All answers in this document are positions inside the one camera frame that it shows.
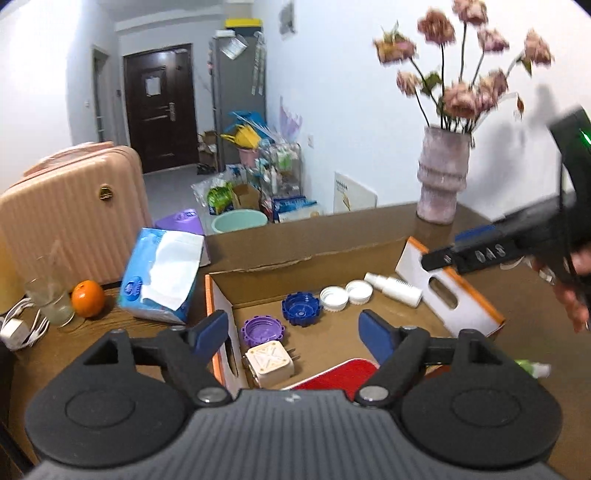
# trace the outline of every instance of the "tissue pack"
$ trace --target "tissue pack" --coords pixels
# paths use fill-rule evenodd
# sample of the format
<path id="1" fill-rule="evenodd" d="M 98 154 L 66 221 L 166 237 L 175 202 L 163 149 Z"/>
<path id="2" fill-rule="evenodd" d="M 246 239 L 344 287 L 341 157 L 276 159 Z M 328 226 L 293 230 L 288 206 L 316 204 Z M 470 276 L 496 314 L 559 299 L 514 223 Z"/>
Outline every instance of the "tissue pack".
<path id="1" fill-rule="evenodd" d="M 203 237 L 142 228 L 119 291 L 119 306 L 134 317 L 185 323 Z"/>

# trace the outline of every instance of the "purple bottle cap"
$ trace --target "purple bottle cap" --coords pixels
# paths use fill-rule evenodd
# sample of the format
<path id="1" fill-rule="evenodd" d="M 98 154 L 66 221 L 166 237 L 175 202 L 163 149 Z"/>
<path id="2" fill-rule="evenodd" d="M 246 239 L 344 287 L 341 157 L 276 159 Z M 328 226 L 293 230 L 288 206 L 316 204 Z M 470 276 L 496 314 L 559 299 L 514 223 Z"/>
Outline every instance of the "purple bottle cap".
<path id="1" fill-rule="evenodd" d="M 265 315 L 247 320 L 240 331 L 244 343 L 248 345 L 248 348 L 252 348 L 271 340 L 281 341 L 285 327 L 279 320 Z"/>

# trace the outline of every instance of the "yellow object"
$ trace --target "yellow object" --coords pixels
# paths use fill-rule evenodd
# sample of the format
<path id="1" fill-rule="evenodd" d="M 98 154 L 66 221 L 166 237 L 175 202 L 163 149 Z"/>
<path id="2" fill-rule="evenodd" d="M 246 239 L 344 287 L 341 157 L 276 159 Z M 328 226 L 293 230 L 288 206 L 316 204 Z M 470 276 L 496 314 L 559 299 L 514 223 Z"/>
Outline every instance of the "yellow object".
<path id="1" fill-rule="evenodd" d="M 0 236 L 0 313 L 7 312 L 25 295 L 24 283 Z"/>
<path id="2" fill-rule="evenodd" d="M 222 134 L 220 137 L 241 148 L 247 148 L 249 150 L 258 147 L 261 141 L 261 137 L 259 137 L 255 129 L 250 125 L 238 125 L 236 127 L 236 135 Z"/>
<path id="3" fill-rule="evenodd" d="M 260 18 L 228 18 L 225 28 L 262 27 Z"/>

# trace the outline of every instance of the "pink bucket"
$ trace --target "pink bucket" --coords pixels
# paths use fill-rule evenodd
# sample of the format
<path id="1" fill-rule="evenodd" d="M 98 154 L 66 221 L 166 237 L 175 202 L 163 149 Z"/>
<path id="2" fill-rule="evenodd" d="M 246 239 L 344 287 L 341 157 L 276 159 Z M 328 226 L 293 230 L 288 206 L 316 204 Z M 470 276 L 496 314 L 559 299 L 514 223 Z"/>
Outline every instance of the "pink bucket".
<path id="1" fill-rule="evenodd" d="M 239 148 L 240 163 L 245 167 L 254 168 L 255 160 L 258 158 L 258 150 L 247 150 L 246 148 Z"/>

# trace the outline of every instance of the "door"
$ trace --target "door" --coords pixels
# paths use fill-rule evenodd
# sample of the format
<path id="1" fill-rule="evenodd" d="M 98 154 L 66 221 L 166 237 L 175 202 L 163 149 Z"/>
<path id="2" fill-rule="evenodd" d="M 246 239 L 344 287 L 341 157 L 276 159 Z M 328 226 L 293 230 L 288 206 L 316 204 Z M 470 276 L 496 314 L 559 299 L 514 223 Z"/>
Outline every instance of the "door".
<path id="1" fill-rule="evenodd" d="M 124 57 L 131 147 L 144 172 L 197 163 L 191 45 Z"/>

